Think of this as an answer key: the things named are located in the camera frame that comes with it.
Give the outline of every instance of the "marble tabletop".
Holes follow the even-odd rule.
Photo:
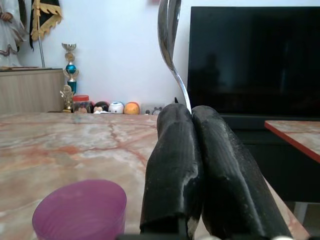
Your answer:
[[[320,163],[320,121],[270,120],[265,127]]]
[[[96,178],[122,186],[125,231],[138,233],[156,121],[152,115],[0,115],[0,239],[36,239],[31,220],[39,202],[59,187]],[[293,237],[306,239],[306,230],[270,190]],[[201,222],[196,237],[207,234]]]

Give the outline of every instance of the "red jar lid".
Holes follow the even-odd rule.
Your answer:
[[[76,95],[72,97],[72,100],[74,102],[86,102],[89,101],[89,96],[88,95]]]

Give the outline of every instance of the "jar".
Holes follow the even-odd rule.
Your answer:
[[[91,113],[91,102],[88,95],[76,95],[72,98],[74,113]]]

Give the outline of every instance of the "table leg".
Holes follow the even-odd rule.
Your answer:
[[[294,206],[294,216],[301,223],[304,224],[308,203],[307,202],[295,202]]]

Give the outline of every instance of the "metal spoon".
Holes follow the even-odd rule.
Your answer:
[[[181,0],[161,0],[158,13],[158,41],[162,57],[183,92],[186,108],[191,105],[184,82],[173,62]]]

